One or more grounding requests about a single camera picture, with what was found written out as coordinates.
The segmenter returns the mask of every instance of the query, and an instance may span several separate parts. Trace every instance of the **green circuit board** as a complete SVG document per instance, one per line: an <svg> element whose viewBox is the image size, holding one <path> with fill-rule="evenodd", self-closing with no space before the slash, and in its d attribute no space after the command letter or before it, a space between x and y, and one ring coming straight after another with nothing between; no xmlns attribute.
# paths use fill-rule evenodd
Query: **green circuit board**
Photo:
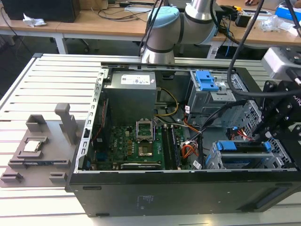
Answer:
<svg viewBox="0 0 301 226"><path fill-rule="evenodd" d="M174 129L178 146L183 142L183 129ZM152 143L137 142L136 126L116 126L111 129L109 150L106 161L98 162L98 170L112 170L112 164L120 163L154 163L164 166L164 151L162 146L161 126L153 128ZM139 135L150 135L149 127L139 126Z"/></svg>

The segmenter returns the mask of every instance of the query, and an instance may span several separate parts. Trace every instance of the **motherboard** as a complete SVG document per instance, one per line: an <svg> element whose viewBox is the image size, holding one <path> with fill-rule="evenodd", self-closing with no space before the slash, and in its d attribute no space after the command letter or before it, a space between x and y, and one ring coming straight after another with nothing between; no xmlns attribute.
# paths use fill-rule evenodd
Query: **motherboard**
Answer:
<svg viewBox="0 0 301 226"><path fill-rule="evenodd" d="M153 137L151 140L139 137ZM189 163L181 156L184 141L183 128L145 124L113 126L107 151L96 150L98 170L166 170L187 168Z"/></svg>

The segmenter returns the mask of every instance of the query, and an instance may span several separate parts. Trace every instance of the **white sticker on power supply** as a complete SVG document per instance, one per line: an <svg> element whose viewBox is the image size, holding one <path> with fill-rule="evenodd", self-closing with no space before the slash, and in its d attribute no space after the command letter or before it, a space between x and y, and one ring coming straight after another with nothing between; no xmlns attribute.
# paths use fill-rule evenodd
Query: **white sticker on power supply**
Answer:
<svg viewBox="0 0 301 226"><path fill-rule="evenodd" d="M123 85L150 85L150 76L146 74L124 74L121 76Z"/></svg>

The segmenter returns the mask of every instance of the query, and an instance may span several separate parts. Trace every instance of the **black computer case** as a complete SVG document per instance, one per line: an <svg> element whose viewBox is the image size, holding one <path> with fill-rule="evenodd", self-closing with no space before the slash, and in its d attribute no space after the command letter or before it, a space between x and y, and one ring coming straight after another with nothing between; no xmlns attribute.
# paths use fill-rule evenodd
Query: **black computer case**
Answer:
<svg viewBox="0 0 301 226"><path fill-rule="evenodd" d="M79 0L2 0L11 20L22 20L23 13L45 21L73 23L79 14Z"/></svg>

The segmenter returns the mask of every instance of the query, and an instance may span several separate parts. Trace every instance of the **metal slotted table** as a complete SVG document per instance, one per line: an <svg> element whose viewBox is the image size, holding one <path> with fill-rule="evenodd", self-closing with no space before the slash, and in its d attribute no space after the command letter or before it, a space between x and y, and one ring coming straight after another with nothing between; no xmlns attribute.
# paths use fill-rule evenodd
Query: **metal slotted table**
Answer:
<svg viewBox="0 0 301 226"><path fill-rule="evenodd" d="M139 58L43 54L29 61L0 101L0 175L27 130L30 114L59 120L55 106L66 102L76 120L86 119L101 62L139 62ZM230 61L176 58L176 63L227 66ZM238 60L236 66L246 67L261 88L269 79L259 61ZM301 193L263 213L89 218L63 187L0 188L0 209L0 225L301 225Z"/></svg>

